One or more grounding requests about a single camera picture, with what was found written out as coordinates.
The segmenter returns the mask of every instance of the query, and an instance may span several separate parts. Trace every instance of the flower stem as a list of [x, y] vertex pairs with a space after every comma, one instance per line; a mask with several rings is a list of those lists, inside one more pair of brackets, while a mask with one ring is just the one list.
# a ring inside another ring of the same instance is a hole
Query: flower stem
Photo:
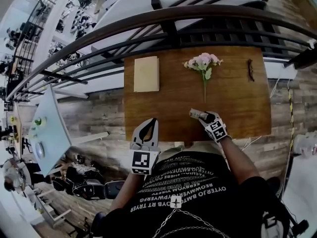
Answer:
[[207, 80], [205, 79], [204, 73], [202, 72], [202, 78], [204, 83], [204, 103], [206, 103], [206, 87], [207, 87]]
[[207, 80], [204, 80], [204, 103], [206, 103], [206, 88], [207, 88]]

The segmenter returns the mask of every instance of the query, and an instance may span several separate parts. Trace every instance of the wooden tabletop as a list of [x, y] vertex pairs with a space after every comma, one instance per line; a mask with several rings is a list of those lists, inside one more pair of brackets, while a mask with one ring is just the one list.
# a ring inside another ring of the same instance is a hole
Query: wooden tabletop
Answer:
[[[206, 52], [223, 59], [212, 69], [206, 103], [199, 73], [183, 66], [194, 56]], [[159, 58], [158, 92], [134, 93], [134, 59]], [[251, 59], [253, 78], [248, 77]], [[214, 111], [227, 125], [233, 138], [271, 133], [268, 82], [261, 50], [253, 47], [196, 47], [167, 50], [126, 58], [124, 61], [124, 108], [126, 139], [149, 118], [157, 118], [159, 141], [209, 140], [198, 120], [189, 117], [191, 108]]]

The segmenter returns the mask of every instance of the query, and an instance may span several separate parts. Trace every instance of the cable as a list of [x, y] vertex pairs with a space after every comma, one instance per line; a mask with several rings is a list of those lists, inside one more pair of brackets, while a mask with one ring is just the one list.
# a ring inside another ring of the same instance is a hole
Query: cable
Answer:
[[[273, 95], [274, 95], [274, 93], [275, 93], [275, 91], [276, 91], [277, 84], [278, 84], [279, 80], [281, 79], [281, 74], [282, 74], [281, 72], [282, 72], [282, 70], [279, 71], [279, 75], [278, 75], [277, 81], [276, 81], [276, 83], [275, 83], [275, 85], [274, 85], [274, 87], [273, 87], [273, 89], [272, 89], [272, 91], [271, 91], [271, 94], [270, 94], [270, 96], [269, 96], [270, 99], [273, 97]], [[261, 137], [262, 137], [262, 136], [260, 136], [260, 137], [258, 137], [257, 139], [251, 141], [250, 144], [248, 144], [248, 145], [246, 146], [246, 144], [247, 144], [247, 143], [249, 142], [249, 140], [251, 139], [251, 138], [249, 137], [248, 140], [247, 140], [247, 142], [245, 143], [244, 147], [242, 148], [242, 151], [243, 151], [244, 149], [246, 149], [249, 145], [251, 145], [253, 142], [255, 142], [255, 141], [257, 141], [258, 139], [260, 139]]]
[[274, 95], [274, 93], [276, 91], [277, 84], [278, 84], [279, 80], [281, 79], [281, 74], [282, 74], [281, 72], [282, 72], [282, 70], [279, 71], [279, 76], [278, 76], [277, 81], [273, 87], [273, 90], [271, 91], [269, 98], [272, 98], [272, 96]]
[[296, 215], [290, 211], [290, 209], [286, 206], [286, 204], [284, 203], [284, 201], [283, 201], [282, 199], [281, 199], [281, 202], [282, 202], [283, 205], [286, 207], [287, 211], [295, 217], [296, 223], [298, 223], [298, 222], [297, 222], [297, 219], [296, 219]]
[[245, 147], [242, 148], [242, 151], [243, 151], [244, 149], [246, 149], [249, 145], [251, 145], [252, 143], [254, 143], [255, 141], [257, 141], [258, 139], [260, 139], [261, 137], [262, 137], [262, 136], [259, 136], [259, 137], [256, 138], [255, 140], [251, 141], [247, 146], [245, 146]]
[[281, 191], [281, 195], [280, 195], [281, 199], [283, 198], [283, 195], [284, 195], [284, 188], [285, 188], [285, 183], [286, 183], [286, 175], [287, 175], [287, 170], [288, 170], [289, 161], [290, 161], [290, 155], [291, 155], [291, 152], [293, 150], [293, 143], [294, 143], [294, 115], [293, 115], [292, 97], [291, 97], [291, 93], [289, 91], [289, 81], [290, 81], [290, 79], [287, 82], [287, 90], [288, 90], [288, 98], [289, 98], [289, 105], [290, 105], [290, 111], [291, 111], [291, 129], [292, 129], [292, 132], [291, 132], [291, 143], [290, 143], [290, 146], [289, 146], [286, 171], [285, 171], [285, 176], [284, 176], [284, 183], [283, 183], [282, 191]]

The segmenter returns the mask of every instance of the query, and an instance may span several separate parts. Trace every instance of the beige book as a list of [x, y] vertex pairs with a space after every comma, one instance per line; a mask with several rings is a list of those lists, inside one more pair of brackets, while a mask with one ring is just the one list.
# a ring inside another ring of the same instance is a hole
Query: beige book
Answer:
[[134, 60], [134, 92], [159, 91], [158, 61], [158, 57]]

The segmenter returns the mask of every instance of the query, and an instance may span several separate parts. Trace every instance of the silver chain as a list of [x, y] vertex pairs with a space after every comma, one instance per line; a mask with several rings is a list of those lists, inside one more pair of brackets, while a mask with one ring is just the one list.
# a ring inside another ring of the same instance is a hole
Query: silver chain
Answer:
[[162, 235], [160, 238], [163, 238], [163, 237], [168, 236], [168, 235], [170, 235], [172, 233], [175, 233], [175, 232], [178, 232], [178, 231], [182, 231], [182, 230], [186, 230], [186, 229], [204, 229], [204, 230], [209, 230], [209, 231], [212, 231], [212, 232], [214, 231], [213, 229], [206, 228], [206, 227], [184, 227], [184, 228], [179, 228], [179, 229], [172, 230], [172, 231]]
[[195, 219], [198, 220], [198, 221], [203, 222], [203, 223], [204, 223], [206, 226], [208, 226], [209, 228], [203, 228], [203, 227], [184, 227], [184, 228], [179, 228], [179, 229], [175, 229], [175, 230], [173, 230], [173, 231], [170, 231], [170, 232], [164, 234], [163, 236], [161, 236], [161, 238], [162, 238], [162, 237], [165, 237], [165, 236], [167, 236], [167, 235], [169, 235], [169, 234], [172, 234], [172, 233], [174, 233], [174, 232], [181, 231], [181, 230], [185, 230], [185, 229], [206, 229], [206, 230], [213, 231], [213, 232], [215, 232], [215, 233], [217, 233], [217, 234], [220, 234], [220, 235], [222, 235], [224, 238], [230, 238], [228, 235], [226, 235], [226, 234], [223, 233], [222, 231], [220, 231], [220, 230], [214, 228], [214, 227], [213, 227], [210, 223], [208, 223], [207, 221], [202, 220], [202, 218], [200, 218], [200, 217], [198, 217], [198, 216], [196, 216], [196, 215], [194, 215], [194, 214], [192, 214], [192, 213], [190, 213], [190, 212], [182, 211], [182, 210], [180, 210], [179, 208], [174, 208], [174, 210], [167, 216], [167, 218], [162, 222], [161, 226], [160, 226], [160, 227], [157, 229], [157, 231], [155, 232], [153, 238], [155, 238], [155, 237], [159, 234], [159, 232], [161, 231], [162, 227], [165, 226], [166, 222], [172, 217], [172, 215], [173, 215], [176, 211], [182, 212], [182, 213], [184, 213], [184, 214], [186, 214], [186, 215], [189, 215], [189, 216], [195, 218]]

